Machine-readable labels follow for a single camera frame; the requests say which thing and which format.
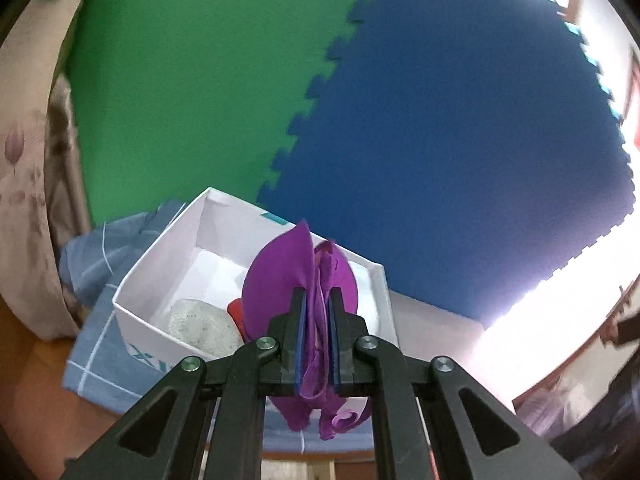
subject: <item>wooden surface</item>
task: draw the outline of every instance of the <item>wooden surface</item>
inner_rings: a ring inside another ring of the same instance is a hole
[[[349,460],[351,462],[369,462],[374,459],[374,451],[348,451],[340,454],[329,453],[285,453],[285,452],[264,452],[265,460],[281,460],[284,462],[325,462],[327,460]]]
[[[39,480],[56,480],[116,415],[60,387],[73,341],[44,343],[0,299],[0,425]]]
[[[376,463],[336,462],[335,477],[338,480],[377,480]]]

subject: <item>red cloth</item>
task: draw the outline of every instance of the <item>red cloth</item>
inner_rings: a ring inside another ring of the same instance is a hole
[[[247,337],[244,332],[244,319],[242,318],[242,303],[240,303],[240,298],[229,303],[226,307],[226,311],[233,318],[234,323],[238,327],[240,335],[242,336],[242,341],[246,343]]]

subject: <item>blue cloth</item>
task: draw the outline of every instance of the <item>blue cloth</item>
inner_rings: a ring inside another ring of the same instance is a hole
[[[110,412],[126,412],[164,375],[129,355],[111,299],[129,269],[182,208],[182,202],[168,202],[155,213],[100,226],[89,235],[71,240],[63,249],[62,281],[82,301],[95,298],[95,304],[66,362],[62,385]],[[283,416],[270,406],[264,417],[263,448],[291,453],[371,450],[371,423],[322,441],[317,420],[305,431],[293,433]]]

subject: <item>wooden floor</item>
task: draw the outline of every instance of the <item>wooden floor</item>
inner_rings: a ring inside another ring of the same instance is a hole
[[[37,339],[0,298],[0,426],[38,480],[58,480],[65,459],[81,455],[117,419],[60,387],[72,346],[72,340],[45,343]],[[301,474],[296,480],[330,478],[317,471],[324,471],[326,466],[318,469],[318,465],[333,458],[351,460],[335,464],[335,478],[375,480],[375,465],[367,462],[370,456],[370,452],[305,456],[312,460],[309,471],[313,474]],[[292,461],[302,457],[273,454],[265,458]],[[307,471],[306,465],[280,464],[269,463],[264,468],[266,478],[289,480],[292,474],[296,476],[294,472]]]

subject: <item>beige curtain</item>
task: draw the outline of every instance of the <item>beige curtain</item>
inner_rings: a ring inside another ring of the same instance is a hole
[[[0,295],[42,339],[75,336],[82,315],[56,267],[62,244],[91,229],[58,74],[81,1],[31,0],[0,46]]]

